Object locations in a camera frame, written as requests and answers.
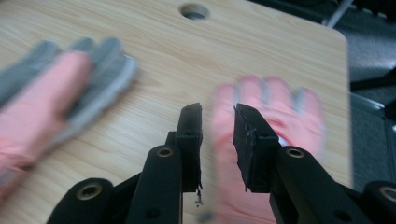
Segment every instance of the pink glove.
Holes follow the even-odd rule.
[[[215,223],[275,223],[269,194],[245,192],[232,140],[236,103],[259,110],[282,146],[304,148],[316,159],[323,150],[322,107],[308,89],[300,89],[291,99],[288,85],[279,77],[246,76],[237,87],[225,84],[216,89],[211,120],[219,179]]]
[[[87,53],[65,53],[0,110],[0,202],[65,127],[64,116],[86,87],[91,69]]]

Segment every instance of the light wood surface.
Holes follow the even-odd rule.
[[[204,108],[203,200],[184,196],[184,223],[211,209],[216,189],[209,118],[212,92],[246,74],[279,76],[293,89],[315,91],[326,111],[321,164],[351,185],[347,43],[334,30],[242,0],[197,0],[204,21],[180,15],[188,1],[0,2],[0,66],[16,62],[42,39],[66,48],[82,36],[121,39],[140,65],[117,104],[79,137],[53,149],[0,208],[0,223],[44,223],[78,181],[102,177],[114,185],[142,170],[150,149],[177,127],[180,109]]]

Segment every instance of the gray carpet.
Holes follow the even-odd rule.
[[[281,0],[253,2],[317,23],[330,17],[338,6],[333,1],[309,7]],[[396,66],[396,24],[370,12],[350,8],[334,29],[342,33],[348,43],[351,81],[381,77]],[[356,93],[381,104],[396,99],[396,87]],[[396,152],[393,151],[395,142],[392,142],[395,132],[389,129],[389,121],[352,104],[351,127],[354,189],[362,191],[365,184],[374,180],[396,182]]]

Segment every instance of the table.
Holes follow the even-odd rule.
[[[64,49],[89,36],[121,39],[140,64],[137,79],[118,103],[79,137],[52,150],[0,208],[2,223],[43,223],[77,182],[102,177],[114,185],[142,170],[150,149],[177,127],[184,105],[204,108],[201,148],[203,200],[184,196],[184,223],[211,209],[216,189],[209,118],[212,92],[245,75],[283,77],[305,86],[326,111],[321,164],[351,186],[347,42],[338,32],[241,0],[197,0],[205,20],[183,17],[186,0],[10,1],[0,3],[0,64],[17,61],[34,43],[50,39]]]

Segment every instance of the wooden table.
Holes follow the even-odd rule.
[[[17,61],[36,42],[66,48],[82,36],[114,35],[140,64],[119,102],[86,132],[56,147],[0,208],[1,223],[43,223],[78,181],[102,177],[114,185],[139,173],[150,149],[177,127],[184,105],[204,108],[201,148],[205,206],[184,199],[184,223],[210,210],[216,188],[209,118],[212,92],[245,75],[283,77],[293,89],[315,91],[326,111],[326,170],[351,185],[347,43],[334,30],[241,0],[194,1],[206,20],[179,13],[189,1],[17,1],[0,3],[0,64]]]

